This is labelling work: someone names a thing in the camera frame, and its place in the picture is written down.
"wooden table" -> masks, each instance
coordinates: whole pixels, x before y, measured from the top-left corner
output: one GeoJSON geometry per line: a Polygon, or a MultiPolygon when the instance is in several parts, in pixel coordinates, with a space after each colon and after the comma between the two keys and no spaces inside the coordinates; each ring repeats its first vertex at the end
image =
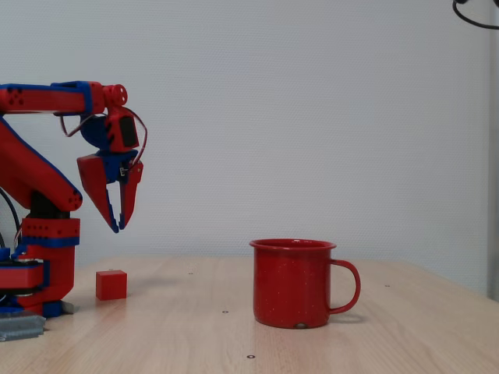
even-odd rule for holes
{"type": "MultiPolygon", "coordinates": [[[[280,330],[253,319],[251,258],[107,259],[76,275],[77,314],[0,343],[0,373],[499,373],[498,303],[405,263],[354,264],[354,309],[280,330]],[[95,271],[109,269],[128,273],[126,300],[96,300],[95,271]]],[[[353,279],[334,267],[332,282],[340,305],[353,279]]]]}

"robotic arm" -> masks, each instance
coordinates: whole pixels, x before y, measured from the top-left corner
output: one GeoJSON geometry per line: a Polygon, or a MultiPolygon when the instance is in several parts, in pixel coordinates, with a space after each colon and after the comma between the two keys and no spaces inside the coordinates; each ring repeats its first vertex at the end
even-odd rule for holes
{"type": "MultiPolygon", "coordinates": [[[[127,92],[122,85],[102,86],[97,82],[53,83],[50,86],[0,85],[0,113],[53,113],[60,117],[62,129],[67,136],[81,131],[88,143],[99,148],[95,155],[79,158],[78,168],[83,188],[114,232],[125,228],[132,216],[136,186],[143,170],[140,163],[142,151],[138,154],[134,149],[139,146],[134,121],[136,115],[123,107],[127,98],[127,92]],[[105,109],[108,110],[107,115],[95,116],[103,113],[105,109]],[[71,133],[67,133],[64,125],[64,117],[69,115],[81,117],[80,125],[71,133]],[[107,184],[116,181],[120,184],[122,197],[119,226],[116,224],[106,190],[107,184]]],[[[16,150],[9,151],[18,157],[16,150]]],[[[33,174],[40,174],[39,171],[40,168],[33,169],[26,177],[36,178],[33,174]]],[[[46,178],[37,180],[37,186],[39,185],[46,186],[44,194],[49,196],[60,210],[74,211],[80,207],[81,196],[73,199],[73,191],[63,192],[55,189],[53,181],[46,178]]],[[[34,187],[28,186],[22,175],[10,175],[3,183],[0,182],[0,186],[23,207],[30,209],[34,187]]]]}
{"type": "Polygon", "coordinates": [[[46,317],[62,313],[61,299],[73,288],[74,250],[80,243],[80,220],[71,218],[70,212],[83,201],[78,189],[17,135],[4,115],[52,113],[67,136],[81,132],[98,148],[96,154],[78,158],[80,177],[108,226],[119,232],[133,213],[143,172],[140,157],[147,142],[145,125],[124,107],[127,99],[125,87],[97,82],[0,85],[0,187],[30,210],[19,230],[22,243],[12,255],[10,249],[0,249],[0,313],[30,310],[46,317]],[[65,128],[67,116],[81,118],[71,132],[65,128]],[[135,120],[145,130],[140,151],[135,120]],[[107,184],[113,182],[120,184],[119,223],[108,197],[107,184]]]}

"wire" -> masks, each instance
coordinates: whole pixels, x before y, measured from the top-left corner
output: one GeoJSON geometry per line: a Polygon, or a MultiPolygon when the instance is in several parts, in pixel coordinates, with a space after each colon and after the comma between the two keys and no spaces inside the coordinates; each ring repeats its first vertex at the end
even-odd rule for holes
{"type": "Polygon", "coordinates": [[[137,113],[135,111],[133,111],[132,109],[128,109],[128,108],[125,108],[125,109],[127,111],[129,111],[130,113],[132,113],[133,116],[139,120],[139,122],[142,125],[143,130],[144,130],[143,141],[142,141],[142,148],[140,148],[140,152],[135,157],[135,160],[133,160],[132,166],[130,166],[130,168],[133,168],[140,161],[140,158],[142,157],[142,153],[146,149],[146,144],[147,144],[147,127],[144,125],[144,123],[142,122],[142,119],[140,119],[140,117],[137,115],[137,113]]]}
{"type": "MultiPolygon", "coordinates": [[[[1,188],[0,188],[0,195],[2,195],[2,197],[7,202],[7,205],[9,205],[10,211],[12,212],[12,216],[14,217],[14,222],[16,224],[16,230],[18,231],[20,229],[21,225],[19,223],[19,217],[17,216],[16,208],[14,207],[14,204],[12,204],[12,201],[10,200],[9,195],[7,195],[7,193],[1,188]]],[[[5,247],[5,241],[3,240],[2,234],[0,234],[0,246],[5,247]]]]}
{"type": "MultiPolygon", "coordinates": [[[[133,168],[139,161],[140,161],[140,158],[142,157],[142,153],[144,152],[144,150],[146,149],[146,143],[147,143],[147,127],[144,125],[144,123],[142,122],[142,119],[140,119],[139,115],[133,111],[132,109],[129,109],[129,108],[126,108],[124,107],[127,111],[129,111],[130,113],[132,113],[132,115],[137,118],[140,122],[140,124],[142,125],[143,127],[143,130],[144,130],[144,135],[143,135],[143,142],[142,142],[142,148],[140,148],[140,151],[139,153],[136,155],[135,157],[135,160],[133,160],[132,162],[132,166],[130,166],[131,168],[133,168]]],[[[64,132],[64,134],[70,138],[71,136],[75,135],[77,132],[79,132],[81,130],[81,128],[83,127],[83,125],[85,125],[85,123],[91,119],[93,117],[93,115],[89,115],[88,117],[86,117],[84,120],[82,120],[82,122],[80,122],[80,124],[75,127],[73,130],[71,130],[71,132],[68,132],[65,128],[65,123],[64,123],[64,116],[60,116],[59,117],[59,121],[61,122],[61,127],[62,127],[62,131],[64,132]]]]}
{"type": "Polygon", "coordinates": [[[68,131],[65,129],[65,124],[64,124],[64,116],[60,116],[59,117],[59,121],[61,122],[61,127],[62,127],[62,131],[64,132],[64,134],[70,138],[71,136],[75,135],[77,132],[79,132],[81,130],[81,128],[83,127],[83,125],[85,125],[85,123],[91,119],[93,117],[93,115],[89,115],[88,117],[86,117],[84,120],[82,120],[82,122],[80,122],[80,124],[75,127],[73,130],[71,130],[70,133],[68,133],[68,131]]]}
{"type": "Polygon", "coordinates": [[[7,202],[7,205],[9,205],[10,211],[12,212],[12,216],[14,217],[14,222],[16,223],[16,230],[19,230],[21,225],[19,224],[19,217],[17,217],[17,212],[16,208],[14,207],[14,204],[12,204],[9,195],[7,195],[7,193],[3,189],[0,189],[0,195],[3,196],[3,198],[7,202]]]}
{"type": "Polygon", "coordinates": [[[481,27],[483,29],[488,29],[488,30],[499,30],[499,26],[495,25],[486,25],[485,23],[479,23],[476,21],[473,21],[472,19],[468,18],[464,14],[462,14],[459,9],[458,9],[458,4],[457,2],[452,2],[452,8],[454,9],[454,13],[457,14],[457,16],[462,19],[463,21],[466,21],[467,23],[472,24],[473,26],[481,27]]]}
{"type": "Polygon", "coordinates": [[[16,242],[18,244],[20,243],[19,237],[21,235],[21,230],[22,230],[22,228],[19,228],[19,230],[17,230],[17,232],[16,232],[16,236],[14,237],[14,248],[16,247],[16,242]]]}

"small red block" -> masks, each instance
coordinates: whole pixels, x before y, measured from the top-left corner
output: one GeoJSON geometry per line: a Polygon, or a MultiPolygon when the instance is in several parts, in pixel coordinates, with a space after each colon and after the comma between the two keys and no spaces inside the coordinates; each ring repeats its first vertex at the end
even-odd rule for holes
{"type": "Polygon", "coordinates": [[[99,300],[126,298],[126,273],[124,271],[98,271],[95,274],[95,285],[95,295],[99,300]]]}

